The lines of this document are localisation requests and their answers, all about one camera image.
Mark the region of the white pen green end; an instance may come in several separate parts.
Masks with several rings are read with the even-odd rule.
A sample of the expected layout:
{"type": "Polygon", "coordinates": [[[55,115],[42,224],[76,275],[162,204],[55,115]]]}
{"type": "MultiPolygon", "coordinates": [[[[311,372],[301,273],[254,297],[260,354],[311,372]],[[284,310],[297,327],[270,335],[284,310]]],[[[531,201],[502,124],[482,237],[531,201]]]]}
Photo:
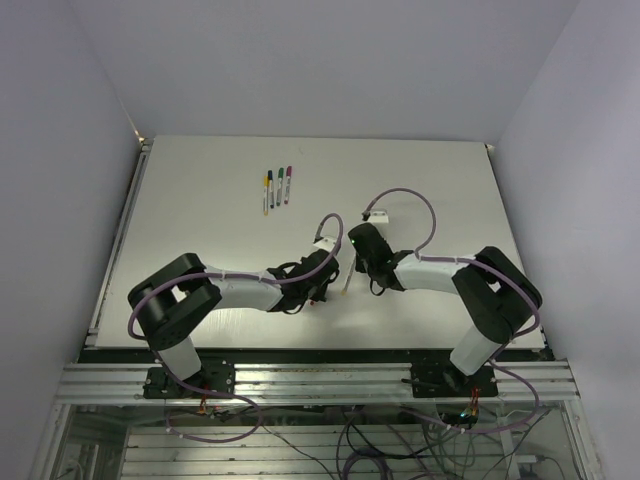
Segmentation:
{"type": "Polygon", "coordinates": [[[277,175],[277,189],[276,189],[276,206],[280,207],[283,199],[283,187],[284,179],[279,179],[277,175]]]}

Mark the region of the white pen yellow end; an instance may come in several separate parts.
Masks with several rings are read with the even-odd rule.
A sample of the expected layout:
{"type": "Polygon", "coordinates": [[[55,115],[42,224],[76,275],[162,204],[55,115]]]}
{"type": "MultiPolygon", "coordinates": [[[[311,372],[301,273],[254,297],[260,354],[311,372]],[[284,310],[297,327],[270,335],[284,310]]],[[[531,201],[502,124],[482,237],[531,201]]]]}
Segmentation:
{"type": "Polygon", "coordinates": [[[268,216],[269,214],[269,201],[268,201],[268,187],[265,187],[263,184],[263,204],[262,204],[262,209],[263,209],[263,215],[264,216],[268,216]]]}

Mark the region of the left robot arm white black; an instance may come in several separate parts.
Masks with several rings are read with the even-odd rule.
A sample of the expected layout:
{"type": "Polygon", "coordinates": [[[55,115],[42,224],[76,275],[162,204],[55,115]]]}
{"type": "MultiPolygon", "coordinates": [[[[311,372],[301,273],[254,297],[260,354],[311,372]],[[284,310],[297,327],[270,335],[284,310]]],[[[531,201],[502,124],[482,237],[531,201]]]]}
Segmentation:
{"type": "Polygon", "coordinates": [[[209,268],[186,253],[136,285],[127,300],[149,348],[170,370],[170,387],[192,397],[208,382],[190,335],[211,312],[296,314],[309,301],[324,301],[338,274],[339,262],[323,249],[258,273],[209,268]]]}

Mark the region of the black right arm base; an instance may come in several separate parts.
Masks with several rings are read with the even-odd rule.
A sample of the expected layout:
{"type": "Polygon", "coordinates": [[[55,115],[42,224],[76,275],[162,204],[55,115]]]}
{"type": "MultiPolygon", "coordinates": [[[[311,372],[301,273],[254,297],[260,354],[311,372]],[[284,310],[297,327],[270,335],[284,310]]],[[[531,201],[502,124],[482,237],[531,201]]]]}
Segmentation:
{"type": "Polygon", "coordinates": [[[411,387],[415,398],[496,397],[498,387],[494,369],[481,367],[465,375],[449,361],[413,363],[401,382],[411,387]]]}

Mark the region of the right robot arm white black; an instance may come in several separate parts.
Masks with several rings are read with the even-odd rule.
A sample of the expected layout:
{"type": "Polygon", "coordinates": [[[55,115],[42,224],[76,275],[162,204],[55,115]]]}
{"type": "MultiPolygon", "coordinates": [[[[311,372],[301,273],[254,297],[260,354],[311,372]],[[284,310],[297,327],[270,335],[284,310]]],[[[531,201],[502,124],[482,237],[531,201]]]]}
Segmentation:
{"type": "Polygon", "coordinates": [[[440,373],[450,394],[465,394],[476,372],[539,317],[538,289],[498,248],[487,246],[471,257],[421,257],[411,250],[394,252],[378,228],[362,223],[348,238],[356,251],[356,270],[382,290],[430,290],[456,295],[472,326],[440,373]]]}

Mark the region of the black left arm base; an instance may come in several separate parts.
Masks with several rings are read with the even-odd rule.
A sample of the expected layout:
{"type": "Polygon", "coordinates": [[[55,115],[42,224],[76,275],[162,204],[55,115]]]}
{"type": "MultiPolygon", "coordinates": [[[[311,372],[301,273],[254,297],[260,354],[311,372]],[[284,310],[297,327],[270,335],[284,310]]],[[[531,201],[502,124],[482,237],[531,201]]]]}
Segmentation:
{"type": "MultiPolygon", "coordinates": [[[[184,380],[184,383],[199,389],[232,393],[235,385],[235,369],[226,363],[205,361],[199,372],[184,380]]],[[[150,368],[143,385],[145,399],[198,398],[201,393],[177,383],[163,367],[150,368]]]]}

